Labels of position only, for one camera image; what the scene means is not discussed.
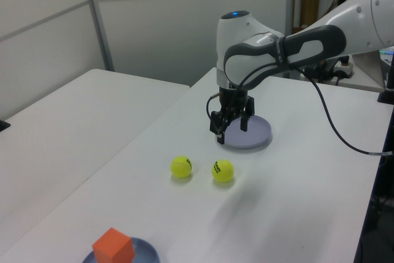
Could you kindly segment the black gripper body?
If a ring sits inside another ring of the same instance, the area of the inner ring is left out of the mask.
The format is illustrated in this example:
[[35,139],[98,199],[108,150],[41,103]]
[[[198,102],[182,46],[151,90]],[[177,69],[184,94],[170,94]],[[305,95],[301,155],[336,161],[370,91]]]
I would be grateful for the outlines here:
[[247,91],[219,88],[220,111],[228,117],[240,117],[247,102]]

